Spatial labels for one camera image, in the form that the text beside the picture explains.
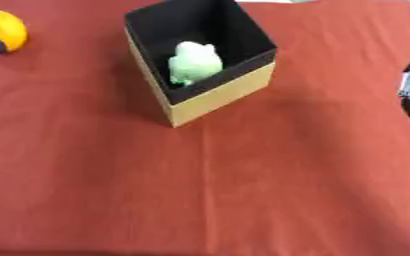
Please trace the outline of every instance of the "tan box exterior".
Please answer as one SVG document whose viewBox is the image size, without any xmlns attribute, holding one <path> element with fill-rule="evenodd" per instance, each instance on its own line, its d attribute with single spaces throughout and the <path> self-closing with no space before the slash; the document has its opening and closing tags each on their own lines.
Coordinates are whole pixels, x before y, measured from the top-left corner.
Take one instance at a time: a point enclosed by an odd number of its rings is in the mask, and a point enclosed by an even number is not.
<svg viewBox="0 0 410 256">
<path fill-rule="evenodd" d="M 163 107 L 173 127 L 180 126 L 213 110 L 216 110 L 228 103 L 242 98 L 254 91 L 257 91 L 269 84 L 271 75 L 275 68 L 275 62 L 243 75 L 226 84 L 216 87 L 210 91 L 202 93 L 194 98 L 171 105 L 166 95 L 163 93 L 157 80 L 152 75 L 149 67 L 144 61 L 141 53 L 134 44 L 132 37 L 127 33 L 129 46 L 138 65 L 140 66 L 146 80 L 152 88 L 158 102 Z"/>
</svg>

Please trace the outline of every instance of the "cardboard box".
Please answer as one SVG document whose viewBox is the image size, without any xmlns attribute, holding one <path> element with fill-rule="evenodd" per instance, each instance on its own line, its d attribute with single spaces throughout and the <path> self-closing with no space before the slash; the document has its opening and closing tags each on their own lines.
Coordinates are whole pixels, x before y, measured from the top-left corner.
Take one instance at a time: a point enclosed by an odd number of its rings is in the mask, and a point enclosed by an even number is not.
<svg viewBox="0 0 410 256">
<path fill-rule="evenodd" d="M 176 127 L 268 85 L 276 46 L 233 0 L 168 0 L 125 16 L 132 54 Z M 170 83 L 182 41 L 211 43 L 224 70 L 188 87 Z"/>
</svg>

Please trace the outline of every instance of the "plush toy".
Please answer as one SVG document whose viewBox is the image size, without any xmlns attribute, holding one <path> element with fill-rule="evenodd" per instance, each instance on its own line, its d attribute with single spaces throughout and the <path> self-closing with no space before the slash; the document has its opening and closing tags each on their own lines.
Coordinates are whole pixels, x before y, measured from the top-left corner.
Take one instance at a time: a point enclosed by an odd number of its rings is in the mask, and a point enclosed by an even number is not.
<svg viewBox="0 0 410 256">
<path fill-rule="evenodd" d="M 169 59 L 173 84 L 189 86 L 223 69 L 222 60 L 211 44 L 182 42 L 177 45 L 175 53 L 176 56 Z"/>
</svg>

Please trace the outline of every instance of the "red fabric surface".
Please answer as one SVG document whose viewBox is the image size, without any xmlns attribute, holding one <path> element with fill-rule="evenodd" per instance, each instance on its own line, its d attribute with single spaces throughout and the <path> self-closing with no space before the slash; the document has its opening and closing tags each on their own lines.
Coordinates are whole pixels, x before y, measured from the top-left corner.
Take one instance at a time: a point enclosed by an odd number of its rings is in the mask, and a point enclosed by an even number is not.
<svg viewBox="0 0 410 256">
<path fill-rule="evenodd" d="M 0 0 L 0 255 L 410 256 L 410 3 L 244 4 L 271 86 L 178 129 L 124 36 L 150 3 Z"/>
</svg>

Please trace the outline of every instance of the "tablecloth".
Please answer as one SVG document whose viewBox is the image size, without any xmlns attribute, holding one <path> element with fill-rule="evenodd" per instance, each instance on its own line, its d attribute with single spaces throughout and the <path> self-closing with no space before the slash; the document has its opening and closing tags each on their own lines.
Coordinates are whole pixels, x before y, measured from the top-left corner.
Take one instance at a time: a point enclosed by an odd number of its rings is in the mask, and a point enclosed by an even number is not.
<svg viewBox="0 0 410 256">
<path fill-rule="evenodd" d="M 242 4 L 270 86 L 172 129 L 124 34 L 155 2 L 0 0 L 0 255 L 410 256 L 410 3 Z"/>
</svg>

